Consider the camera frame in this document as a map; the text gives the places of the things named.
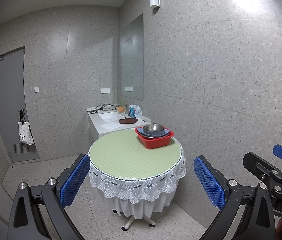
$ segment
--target table leg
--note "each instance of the table leg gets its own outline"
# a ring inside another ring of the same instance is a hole
[[[134,221],[134,215],[132,215],[129,219],[129,221],[126,223],[126,225],[124,227],[122,227],[123,231],[127,231],[129,229],[129,227],[132,225],[133,221]]]
[[[145,221],[148,221],[150,224],[149,224],[149,227],[153,228],[155,227],[156,223],[151,219],[151,218],[148,218],[146,215],[143,214],[142,218],[145,220]]]

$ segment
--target door vent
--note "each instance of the door vent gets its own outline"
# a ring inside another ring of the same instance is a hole
[[[13,149],[15,154],[31,152],[28,145],[26,143],[21,143],[21,142],[13,144]]]

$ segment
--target mirror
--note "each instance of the mirror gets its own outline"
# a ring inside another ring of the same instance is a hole
[[[143,14],[120,33],[118,88],[122,96],[143,100]]]

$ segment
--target green tablecloth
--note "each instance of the green tablecloth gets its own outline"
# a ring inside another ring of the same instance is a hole
[[[107,134],[90,149],[93,165],[103,173],[122,179],[148,178],[173,167],[181,157],[179,143],[171,139],[164,147],[148,150],[134,129]]]

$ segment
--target door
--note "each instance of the door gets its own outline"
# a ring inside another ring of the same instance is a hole
[[[39,159],[35,144],[20,142],[19,110],[24,108],[28,121],[23,84],[24,49],[0,59],[0,129],[14,162]]]

